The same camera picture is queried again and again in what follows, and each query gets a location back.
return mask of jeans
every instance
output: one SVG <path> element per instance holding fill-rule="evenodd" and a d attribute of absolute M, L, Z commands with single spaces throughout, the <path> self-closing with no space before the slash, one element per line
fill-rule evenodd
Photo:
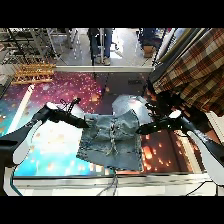
<path fill-rule="evenodd" d="M 106 34 L 105 42 L 104 42 L 104 56 L 109 58 L 110 57 L 110 46 L 112 43 L 112 28 L 104 28 L 104 33 Z M 97 39 L 96 37 L 92 36 L 92 48 L 93 54 L 99 55 L 100 50 L 98 48 Z"/>
<path fill-rule="evenodd" d="M 76 155 L 82 160 L 118 170 L 142 170 L 138 118 L 133 110 L 121 116 L 86 114 Z"/>

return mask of folded garment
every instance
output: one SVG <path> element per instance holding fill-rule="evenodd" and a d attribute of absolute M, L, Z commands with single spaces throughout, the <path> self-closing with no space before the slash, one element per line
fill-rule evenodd
<path fill-rule="evenodd" d="M 121 116 L 86 114 L 76 155 L 82 160 L 117 170 L 142 170 L 138 118 L 133 110 Z"/>

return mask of checkered cloth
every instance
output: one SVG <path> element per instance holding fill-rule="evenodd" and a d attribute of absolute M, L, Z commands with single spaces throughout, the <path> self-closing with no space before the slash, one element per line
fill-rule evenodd
<path fill-rule="evenodd" d="M 174 62 L 153 86 L 179 91 L 191 107 L 224 115 L 224 29 L 212 28 Z"/>

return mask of shoe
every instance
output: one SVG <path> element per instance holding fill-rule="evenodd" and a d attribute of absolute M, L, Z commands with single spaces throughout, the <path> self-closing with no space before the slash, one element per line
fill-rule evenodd
<path fill-rule="evenodd" d="M 101 57 L 100 57 L 100 56 L 96 56 L 96 58 L 95 58 L 95 62 L 96 62 L 97 64 L 101 64 Z"/>
<path fill-rule="evenodd" d="M 104 57 L 104 59 L 103 59 L 103 64 L 104 64 L 105 66 L 109 66 L 109 65 L 110 65 L 110 58 Z"/>

